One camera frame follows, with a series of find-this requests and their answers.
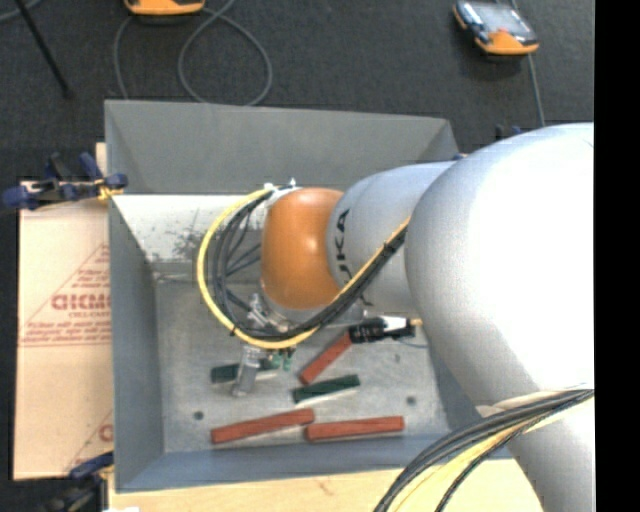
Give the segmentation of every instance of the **clamp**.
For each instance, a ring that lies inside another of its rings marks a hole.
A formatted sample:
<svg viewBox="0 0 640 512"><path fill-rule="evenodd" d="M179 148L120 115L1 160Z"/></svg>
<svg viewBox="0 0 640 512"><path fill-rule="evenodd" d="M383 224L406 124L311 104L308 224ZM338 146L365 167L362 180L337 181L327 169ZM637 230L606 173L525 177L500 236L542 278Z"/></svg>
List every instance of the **clamp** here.
<svg viewBox="0 0 640 512"><path fill-rule="evenodd" d="M128 185L127 176L121 173L104 176L95 159L87 152L79 157L86 178L81 181L64 181L70 172L58 153L52 154L44 169L44 179L35 183L18 185L6 189L2 194L5 206L16 209L35 210L68 201L79 201L97 197L107 199L122 193Z"/></svg>

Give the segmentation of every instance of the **black cable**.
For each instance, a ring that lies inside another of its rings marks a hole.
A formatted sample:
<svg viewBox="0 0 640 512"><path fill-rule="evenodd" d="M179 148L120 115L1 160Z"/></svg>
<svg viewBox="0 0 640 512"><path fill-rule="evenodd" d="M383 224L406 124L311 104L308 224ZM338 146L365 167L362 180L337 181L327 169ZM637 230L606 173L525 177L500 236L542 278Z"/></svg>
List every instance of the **black cable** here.
<svg viewBox="0 0 640 512"><path fill-rule="evenodd" d="M25 5L27 9L32 9L37 6L42 0L33 0ZM0 23L4 23L5 21L10 21L20 16L20 9L13 9L4 14L0 14Z"/></svg>
<svg viewBox="0 0 640 512"><path fill-rule="evenodd" d="M552 416L552 415L554 415L554 414L556 414L556 413L558 413L558 412L560 412L560 411L562 411L564 409L568 409L569 407L577 405L578 403L583 402L583 401L591 398L593 396L593 394L594 394L594 391L593 390L589 390L585 394L578 396L578 398L575 398L575 399L569 401L568 403L566 403L564 405L561 405L558 408L549 411L548 413L542 415L541 417L536 418L532 422L527 423L526 425L522 426L521 428L515 430L514 432L512 432L511 434L506 436L503 440L499 441L494 446L492 446L489 450L487 450L486 452L480 454L478 457L473 459L469 463L469 465L451 483L449 488L446 490L446 492L442 496L442 499L440 500L440 503L438 503L438 506L436 507L434 512L442 512L444 510L444 508L447 506L447 504L449 503L449 501L451 500L451 497L453 496L454 492L460 487L460 485L462 485L462 483L473 472L473 470L475 470L480 464L482 464L482 462L487 460L493 453L498 451L500 448L504 447L509 441L511 441L514 438L518 437L519 435L527 432L533 426L541 423L542 421L546 420L550 416Z"/></svg>
<svg viewBox="0 0 640 512"><path fill-rule="evenodd" d="M459 452L465 447L469 447L478 441L485 439L497 432L521 423L529 418L545 413L559 412L564 408L571 407L577 403L591 398L593 390L572 390L559 395L536 401L532 404L523 405L508 411L494 414L464 429L448 434L440 441L437 441L423 452L421 452L407 467L398 475L385 496L380 500L374 512L385 512L393 500L409 485L414 478L424 472L430 466L444 460L445 458Z"/></svg>
<svg viewBox="0 0 640 512"><path fill-rule="evenodd" d="M233 5L235 4L236 0L229 0L222 8L220 8L218 11L213 11L211 9L208 8L204 8L203 12L208 14L210 16L210 18L205 21L204 23L202 23L192 34L191 36L189 36L189 38L187 39L186 43L184 43L184 45L182 46L181 50L180 50L180 55L178 56L178 63L177 63L177 74L178 74L178 79L180 81L180 85L182 85L182 87L187 91L187 93L189 94L189 96L191 96L192 99L200 102L200 103L207 103L208 101L204 98L202 98L200 95L198 95L193 88L189 85L185 74L184 74L184 59L185 59L185 54L187 52L187 50L191 47L191 45L193 44L193 42L200 36L200 34L207 28L209 27L211 24L213 24L215 21L222 21L224 23L226 23L227 25L231 26L234 30L238 31L243 37L245 37L260 53L260 56L262 57L262 60L264 62L265 65L265 69L266 69L266 80L265 80L265 85L262 89L262 91L260 92L260 94L258 94L258 96L256 96L255 98L253 98L251 101L245 103L246 106L252 106L252 105L257 105L260 102L262 102L264 100L264 98L269 94L269 91L271 90L271 87L273 85L273 66L271 64L271 59L269 58L269 55L267 53L267 51L264 49L264 46L262 46L262 44L260 43L260 41L258 41L253 34L251 34L247 29L245 29L243 26L239 25L238 23L236 23L235 21L233 21L232 19L228 18L227 16L224 16L224 13L227 12L229 9L231 9L231 7L233 7ZM113 68L115 71L115 75L116 75L116 81L118 83L118 88L120 89L120 94L124 99L129 99L129 93L127 91L126 86L124 85L124 79L122 77L122 70L121 70L121 65L120 65L120 47L122 44L122 36L126 30L126 28L129 26L129 24L131 23L131 20L133 19L132 16L128 16L120 25L120 27L118 27L118 30L116 32L114 41L113 41Z"/></svg>
<svg viewBox="0 0 640 512"><path fill-rule="evenodd" d="M494 0L495 3L501 3L500 0ZM520 12L520 8L516 3L516 0L509 0L511 3L511 7L516 11ZM538 114L538 124L540 128L544 128L546 126L546 121L544 117L544 111L542 109L542 100L540 99L540 87L538 86L538 77L536 74L536 66L533 62L533 55L527 54L527 63L529 66L529 77L531 78L531 84L533 86L533 101L536 106L536 113Z"/></svg>
<svg viewBox="0 0 640 512"><path fill-rule="evenodd" d="M224 16L222 14L222 13L226 12L228 9L230 9L231 6L234 3L235 3L235 0L230 0L222 9L220 9L217 12L216 11L212 11L211 9L207 9L207 8L203 9L203 11L205 13L209 14L211 17L196 29L196 31L189 37L187 42L182 47L182 50L180 51L180 55L178 57L178 78L180 80L180 84L189 93L189 95L193 99L195 99L196 101L199 101L200 103L207 103L208 100L206 100L205 98L200 96L198 93L196 93L193 90L193 88L189 85L189 83L188 83L188 81L187 81L187 79L185 77L184 69L183 69L184 68L184 57L185 57L185 54L186 54L187 50L191 47L191 44L200 36L200 34L207 27L209 27L216 20L224 21L227 25L233 27L240 34L242 34L258 50L258 52L260 53L260 55L262 57L262 60L264 62L265 70L266 70L265 85L264 85L262 91L260 92L260 94L258 94L255 98L253 98L248 103L245 103L245 105L253 106L253 105L257 105L260 102L262 102L262 100L264 100L264 98L266 98L266 96L269 94L269 91L271 90L271 87L273 85L273 66L271 64L271 59L269 58L269 55L267 54L267 52L264 49L264 47L262 46L262 44L253 36L253 34L251 34L243 26L239 25L238 23L236 23L232 19L230 19L230 18L228 18L228 17L226 17L226 16Z"/></svg>

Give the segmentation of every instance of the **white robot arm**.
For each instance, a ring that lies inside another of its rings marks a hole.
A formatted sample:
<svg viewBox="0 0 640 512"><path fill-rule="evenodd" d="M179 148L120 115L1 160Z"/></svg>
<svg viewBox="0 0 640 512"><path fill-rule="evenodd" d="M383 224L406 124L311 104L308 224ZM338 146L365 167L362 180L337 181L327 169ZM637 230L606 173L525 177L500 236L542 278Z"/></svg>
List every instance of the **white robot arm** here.
<svg viewBox="0 0 640 512"><path fill-rule="evenodd" d="M476 406L593 389L593 129L535 130L344 194L284 194L263 230L265 302L292 323L312 318L409 219L355 317L419 317ZM595 509L593 401L509 448L546 512Z"/></svg>

